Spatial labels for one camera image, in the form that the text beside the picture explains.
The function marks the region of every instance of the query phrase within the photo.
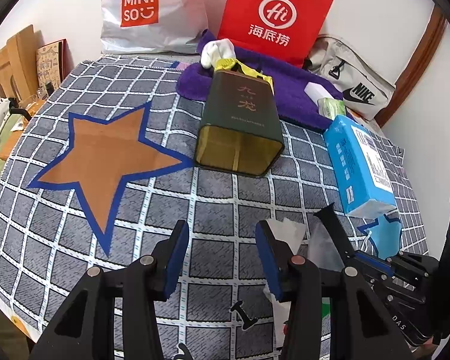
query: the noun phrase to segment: purple towel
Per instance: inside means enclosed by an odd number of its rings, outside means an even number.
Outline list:
[[[214,35],[208,30],[205,31],[197,52],[201,54],[204,46],[214,40]],[[329,128],[332,121],[318,113],[318,107],[304,90],[308,83],[318,83],[334,98],[342,100],[342,93],[332,83],[287,62],[255,51],[235,47],[235,53],[240,62],[274,79],[275,101],[280,117],[319,131]],[[187,99],[206,101],[211,84],[212,70],[204,69],[200,63],[195,63],[182,73],[176,91]]]

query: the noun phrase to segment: black letter print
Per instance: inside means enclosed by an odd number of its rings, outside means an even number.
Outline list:
[[[193,360],[193,357],[185,344],[180,343],[178,348],[183,351],[183,355],[179,353],[173,357],[173,360]]]
[[[242,329],[247,330],[248,328],[255,325],[258,322],[258,319],[257,318],[250,319],[248,317],[247,313],[245,312],[245,310],[243,310],[243,308],[241,307],[242,304],[243,304],[243,300],[239,300],[237,303],[235,303],[233,305],[233,307],[230,309],[230,311],[236,311],[240,314],[240,317],[243,321]]]

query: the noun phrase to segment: white wall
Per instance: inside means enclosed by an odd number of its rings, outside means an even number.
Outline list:
[[[450,220],[450,26],[422,79],[383,131],[405,149],[428,249],[439,258]]]
[[[205,0],[217,33],[226,0]],[[322,32],[340,35],[364,59],[395,82],[418,44],[433,8],[431,0],[335,0]],[[101,52],[100,0],[20,0],[0,27],[0,48],[33,24],[45,43],[66,38],[73,63]]]

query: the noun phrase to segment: screw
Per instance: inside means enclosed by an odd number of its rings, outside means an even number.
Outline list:
[[[92,278],[97,276],[99,273],[100,273],[100,268],[97,266],[93,266],[87,270],[87,274]]]
[[[347,268],[345,268],[345,275],[354,278],[356,275],[358,275],[358,271],[353,266],[348,266]]]
[[[292,256],[291,261],[296,266],[302,266],[305,264],[305,257],[296,254],[295,256]]]
[[[149,266],[153,262],[154,262],[153,256],[147,255],[147,256],[143,256],[142,258],[140,258],[140,264],[142,264],[143,266]]]

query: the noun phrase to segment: white eraser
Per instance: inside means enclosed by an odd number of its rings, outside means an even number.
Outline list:
[[[312,99],[318,107],[318,100],[329,98],[333,99],[332,95],[320,84],[309,82],[305,87],[305,93]]]

